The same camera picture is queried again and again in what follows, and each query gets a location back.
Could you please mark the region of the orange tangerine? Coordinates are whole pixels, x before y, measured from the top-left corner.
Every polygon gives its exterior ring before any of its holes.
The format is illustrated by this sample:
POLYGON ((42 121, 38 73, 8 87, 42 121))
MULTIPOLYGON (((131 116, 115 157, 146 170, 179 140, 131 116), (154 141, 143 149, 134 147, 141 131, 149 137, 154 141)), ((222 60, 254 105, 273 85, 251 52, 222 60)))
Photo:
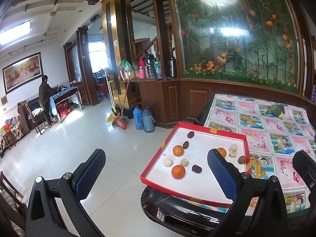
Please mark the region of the orange tangerine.
POLYGON ((221 156, 222 156, 223 158, 226 157, 227 151, 226 151, 224 148, 222 148, 222 147, 217 148, 217 151, 221 154, 221 156))
POLYGON ((185 176, 185 167, 182 165, 176 165, 172 168, 171 170, 171 175, 175 178, 175 179, 181 179, 185 176))
POLYGON ((172 152, 175 156, 181 157, 184 154, 184 148, 181 145, 176 145, 173 147, 172 152))

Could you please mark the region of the beige peeled fruit chunk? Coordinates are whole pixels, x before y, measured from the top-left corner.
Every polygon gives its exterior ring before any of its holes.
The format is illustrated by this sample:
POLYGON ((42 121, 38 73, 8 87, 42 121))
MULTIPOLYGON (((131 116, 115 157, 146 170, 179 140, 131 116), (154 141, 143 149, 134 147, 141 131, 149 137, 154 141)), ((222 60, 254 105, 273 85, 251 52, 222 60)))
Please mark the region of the beige peeled fruit chunk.
POLYGON ((235 158, 237 156, 237 150, 238 150, 237 145, 236 144, 232 144, 229 147, 229 157, 235 158))

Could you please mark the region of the dark red jujube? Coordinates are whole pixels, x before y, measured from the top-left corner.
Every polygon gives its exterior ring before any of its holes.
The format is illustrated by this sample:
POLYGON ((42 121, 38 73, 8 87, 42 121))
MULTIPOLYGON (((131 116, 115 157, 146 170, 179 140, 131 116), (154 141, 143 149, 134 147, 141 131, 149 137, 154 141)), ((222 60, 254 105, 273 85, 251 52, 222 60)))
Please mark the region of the dark red jujube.
POLYGON ((192 166, 192 171, 197 173, 197 174, 200 174, 202 172, 202 168, 198 165, 193 165, 192 166))
POLYGON ((189 141, 185 141, 183 143, 183 149, 187 149, 189 147, 189 145, 190 145, 189 141))
POLYGON ((189 139, 192 139, 194 137, 194 131, 190 131, 188 134, 187 134, 187 137, 189 139))

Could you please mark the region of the framed wall painting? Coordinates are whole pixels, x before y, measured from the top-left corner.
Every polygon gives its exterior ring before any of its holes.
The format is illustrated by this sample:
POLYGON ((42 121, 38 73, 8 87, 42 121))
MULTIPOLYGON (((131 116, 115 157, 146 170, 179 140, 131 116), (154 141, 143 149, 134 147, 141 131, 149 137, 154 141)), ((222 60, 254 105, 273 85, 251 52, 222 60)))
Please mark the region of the framed wall painting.
POLYGON ((3 68, 5 93, 43 76, 41 53, 35 53, 3 68))

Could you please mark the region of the purple bottles pair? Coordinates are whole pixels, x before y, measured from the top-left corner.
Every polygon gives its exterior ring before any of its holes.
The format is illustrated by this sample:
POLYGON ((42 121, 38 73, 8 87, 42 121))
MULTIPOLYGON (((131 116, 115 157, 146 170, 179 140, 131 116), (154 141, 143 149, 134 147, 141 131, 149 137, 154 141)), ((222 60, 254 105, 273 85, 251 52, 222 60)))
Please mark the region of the purple bottles pair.
POLYGON ((313 85, 313 87, 312 87, 311 101, 313 103, 316 103, 316 86, 315 85, 313 85))

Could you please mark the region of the black steel thermos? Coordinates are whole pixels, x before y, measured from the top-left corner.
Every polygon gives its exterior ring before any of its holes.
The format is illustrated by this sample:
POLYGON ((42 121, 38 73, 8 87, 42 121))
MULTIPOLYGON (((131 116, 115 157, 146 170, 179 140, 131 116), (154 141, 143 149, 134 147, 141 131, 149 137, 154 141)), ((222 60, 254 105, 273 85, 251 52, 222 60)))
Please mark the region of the black steel thermos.
POLYGON ((174 56, 169 57, 168 64, 169 64, 170 77, 176 78, 177 77, 176 58, 174 56))

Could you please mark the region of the brown round longan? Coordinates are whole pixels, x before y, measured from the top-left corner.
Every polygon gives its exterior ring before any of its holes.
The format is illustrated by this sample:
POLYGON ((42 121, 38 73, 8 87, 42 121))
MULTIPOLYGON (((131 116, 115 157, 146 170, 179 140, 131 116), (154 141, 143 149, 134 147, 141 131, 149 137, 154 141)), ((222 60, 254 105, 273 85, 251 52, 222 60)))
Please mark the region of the brown round longan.
POLYGON ((240 157, 238 158, 238 163, 239 163, 239 164, 245 164, 245 163, 246 163, 246 160, 247 160, 246 156, 240 156, 240 157))

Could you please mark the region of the green plastic bag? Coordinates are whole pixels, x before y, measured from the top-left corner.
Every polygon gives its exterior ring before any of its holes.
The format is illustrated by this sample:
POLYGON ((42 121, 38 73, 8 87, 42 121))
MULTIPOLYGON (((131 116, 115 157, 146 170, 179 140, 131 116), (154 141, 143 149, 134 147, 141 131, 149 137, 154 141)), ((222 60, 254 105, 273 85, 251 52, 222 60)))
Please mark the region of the green plastic bag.
POLYGON ((130 64, 127 59, 120 62, 120 67, 126 72, 134 71, 132 64, 130 64))

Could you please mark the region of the red dustpan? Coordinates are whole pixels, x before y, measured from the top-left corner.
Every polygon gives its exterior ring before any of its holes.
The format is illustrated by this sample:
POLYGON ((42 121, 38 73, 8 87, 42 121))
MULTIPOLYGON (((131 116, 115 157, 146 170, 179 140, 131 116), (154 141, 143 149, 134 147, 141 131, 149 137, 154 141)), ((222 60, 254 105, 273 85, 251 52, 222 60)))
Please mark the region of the red dustpan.
POLYGON ((125 130, 127 129, 128 123, 129 123, 129 118, 127 116, 124 116, 123 118, 117 117, 113 120, 112 126, 120 127, 121 129, 125 130))

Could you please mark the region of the wooden chair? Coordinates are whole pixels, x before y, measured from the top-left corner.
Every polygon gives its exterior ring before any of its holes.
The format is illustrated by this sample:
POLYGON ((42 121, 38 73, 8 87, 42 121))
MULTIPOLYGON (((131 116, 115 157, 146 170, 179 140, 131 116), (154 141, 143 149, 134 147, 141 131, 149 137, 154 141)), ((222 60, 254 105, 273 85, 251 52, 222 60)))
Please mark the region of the wooden chair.
POLYGON ((34 126, 36 133, 42 135, 43 131, 45 131, 48 127, 51 128, 51 125, 47 122, 43 108, 40 107, 35 110, 31 110, 26 101, 22 101, 21 104, 25 106, 28 119, 34 126))

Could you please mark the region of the person in dark jacket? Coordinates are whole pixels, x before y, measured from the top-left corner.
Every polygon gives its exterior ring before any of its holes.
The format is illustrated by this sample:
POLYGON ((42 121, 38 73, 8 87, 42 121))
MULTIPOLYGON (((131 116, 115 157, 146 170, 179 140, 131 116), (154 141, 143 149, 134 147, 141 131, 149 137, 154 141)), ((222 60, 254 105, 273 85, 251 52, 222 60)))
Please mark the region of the person in dark jacket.
POLYGON ((51 126, 53 124, 53 121, 51 120, 49 112, 49 99, 51 95, 55 95, 56 93, 58 93, 58 91, 50 87, 50 85, 48 84, 47 75, 43 75, 41 80, 42 82, 39 86, 39 103, 40 106, 44 109, 44 116, 48 125, 51 126))

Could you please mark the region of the colourful fruit print tablecloth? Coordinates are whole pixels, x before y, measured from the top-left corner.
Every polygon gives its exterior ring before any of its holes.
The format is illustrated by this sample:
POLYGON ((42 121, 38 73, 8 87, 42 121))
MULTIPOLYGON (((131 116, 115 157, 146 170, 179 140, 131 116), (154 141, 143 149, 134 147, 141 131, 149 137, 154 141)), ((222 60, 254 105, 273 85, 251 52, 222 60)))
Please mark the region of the colourful fruit print tablecloth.
POLYGON ((282 104, 283 119, 267 115, 271 101, 216 94, 201 115, 201 124, 244 134, 250 151, 251 176, 267 180, 277 176, 284 193, 287 212, 309 208, 308 187, 293 169, 292 158, 304 150, 315 159, 315 128, 302 108, 282 104))

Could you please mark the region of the dark side table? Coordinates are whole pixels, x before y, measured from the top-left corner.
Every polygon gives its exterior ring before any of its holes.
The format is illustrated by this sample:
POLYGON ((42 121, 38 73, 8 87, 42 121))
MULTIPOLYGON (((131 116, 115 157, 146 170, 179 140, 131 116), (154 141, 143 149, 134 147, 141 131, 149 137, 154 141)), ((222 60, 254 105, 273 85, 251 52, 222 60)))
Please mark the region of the dark side table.
POLYGON ((62 110, 58 109, 58 107, 63 104, 64 102, 69 102, 70 99, 75 97, 75 104, 79 106, 79 108, 83 109, 81 96, 78 87, 69 87, 65 88, 64 90, 51 95, 49 98, 49 106, 50 106, 50 113, 52 116, 56 116, 59 123, 62 123, 62 110))

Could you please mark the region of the pink bottle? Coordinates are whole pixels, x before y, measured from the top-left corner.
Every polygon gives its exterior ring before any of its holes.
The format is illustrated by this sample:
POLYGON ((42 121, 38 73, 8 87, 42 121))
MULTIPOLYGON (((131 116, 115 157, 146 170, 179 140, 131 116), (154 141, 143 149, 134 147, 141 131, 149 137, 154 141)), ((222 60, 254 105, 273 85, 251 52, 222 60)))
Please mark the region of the pink bottle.
POLYGON ((140 57, 138 60, 139 78, 140 79, 146 78, 145 67, 146 67, 146 63, 142 59, 142 57, 140 57))

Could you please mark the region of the green leafy cabbage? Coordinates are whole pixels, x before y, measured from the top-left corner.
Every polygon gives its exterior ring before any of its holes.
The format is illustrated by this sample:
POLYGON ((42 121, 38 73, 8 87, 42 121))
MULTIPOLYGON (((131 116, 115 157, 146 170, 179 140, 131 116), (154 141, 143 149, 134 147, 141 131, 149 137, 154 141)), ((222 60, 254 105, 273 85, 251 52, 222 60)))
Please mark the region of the green leafy cabbage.
POLYGON ((284 105, 282 105, 282 104, 273 104, 267 109, 266 114, 267 115, 273 115, 274 117, 277 117, 279 119, 283 119, 283 117, 285 115, 284 105))

